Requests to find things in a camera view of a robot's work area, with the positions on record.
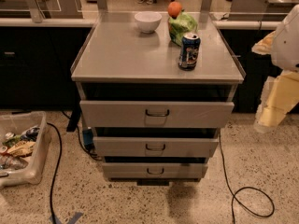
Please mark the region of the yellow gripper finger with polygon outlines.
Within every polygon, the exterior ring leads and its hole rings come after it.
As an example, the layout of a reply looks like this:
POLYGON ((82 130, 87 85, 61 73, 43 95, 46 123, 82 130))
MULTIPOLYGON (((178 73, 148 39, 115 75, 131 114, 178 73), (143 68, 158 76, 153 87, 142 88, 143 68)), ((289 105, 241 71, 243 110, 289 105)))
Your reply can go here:
POLYGON ((261 103, 258 106, 254 129, 269 133, 299 104, 299 73, 283 71, 277 77, 268 77, 263 84, 261 103))
POLYGON ((262 40, 253 45, 251 51, 260 55, 268 55, 271 52, 274 35, 275 31, 266 35, 262 40))

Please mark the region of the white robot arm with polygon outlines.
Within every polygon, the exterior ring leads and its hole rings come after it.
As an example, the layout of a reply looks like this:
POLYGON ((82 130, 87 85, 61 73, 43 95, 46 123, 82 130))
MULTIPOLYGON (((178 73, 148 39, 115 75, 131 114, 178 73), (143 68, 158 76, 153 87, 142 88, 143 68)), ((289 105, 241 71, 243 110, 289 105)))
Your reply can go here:
POLYGON ((263 84, 261 103, 255 115, 254 129, 269 133, 299 104, 299 5, 251 51, 269 54, 272 64, 282 70, 279 76, 268 77, 263 84))

